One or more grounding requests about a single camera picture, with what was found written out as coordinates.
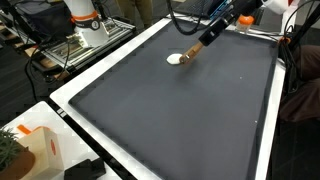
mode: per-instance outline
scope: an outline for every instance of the potted plant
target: potted plant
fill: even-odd
[[[34,165],[34,154],[16,139],[12,129],[0,129],[0,179],[21,179]]]

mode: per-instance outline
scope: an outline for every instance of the floor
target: floor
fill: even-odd
[[[164,0],[154,0],[154,21],[168,14]],[[113,1],[107,1],[112,15],[120,15]],[[306,12],[299,13],[300,19]],[[320,32],[312,29],[302,44],[320,45]],[[35,104],[31,87],[24,74],[27,57],[15,51],[3,42],[0,50],[0,127]],[[52,85],[36,83],[36,93],[40,100],[47,101],[49,95],[65,82]],[[320,121],[310,120],[301,123],[281,124],[280,134],[275,136],[270,163],[272,180],[313,180],[320,179]]]

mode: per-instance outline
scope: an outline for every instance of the table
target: table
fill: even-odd
[[[74,132],[63,119],[54,112],[45,102],[39,102],[10,123],[5,125],[6,128],[13,128],[13,133],[17,137],[23,137],[16,127],[23,124],[28,129],[35,129],[38,126],[49,127],[58,136],[61,156],[65,169],[68,169],[85,159],[95,160],[98,155]],[[99,180],[120,180],[121,178],[105,164],[106,174]],[[53,180],[63,179],[64,172],[61,172]]]
[[[296,6],[291,7],[288,12],[285,13],[283,22],[289,17]],[[83,127],[97,142],[101,144],[115,159],[117,159],[130,173],[132,173],[137,179],[160,179],[149,169],[144,167],[143,164],[135,160],[131,155],[126,153],[121,147],[115,144],[110,138],[105,136],[101,131],[95,128],[89,123],[83,116],[75,111],[68,101],[79,91],[89,85],[92,81],[102,75],[105,71],[114,66],[117,62],[123,59],[126,55],[132,52],[136,47],[141,45],[144,41],[150,38],[153,34],[163,28],[170,22],[169,19],[163,19],[156,23],[154,26],[144,31],[142,34],[132,39],[127,44],[123,45],[109,56],[102,59],[100,62],[92,66],[90,69],[55,91],[50,95],[50,98],[58,104],[76,123]],[[277,62],[275,74],[272,82],[271,93],[269,98],[269,107],[267,110],[266,121],[263,130],[263,137],[261,143],[261,150],[259,152],[259,161],[256,172],[256,179],[265,179],[268,162],[272,147],[272,141],[274,136],[274,130],[277,119],[277,111],[279,107],[282,85],[285,76],[285,68],[282,65],[282,61]]]

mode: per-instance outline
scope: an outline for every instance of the orange label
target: orange label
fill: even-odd
[[[54,142],[52,139],[51,139],[51,150],[52,150],[53,155],[56,155],[56,146],[54,145]]]

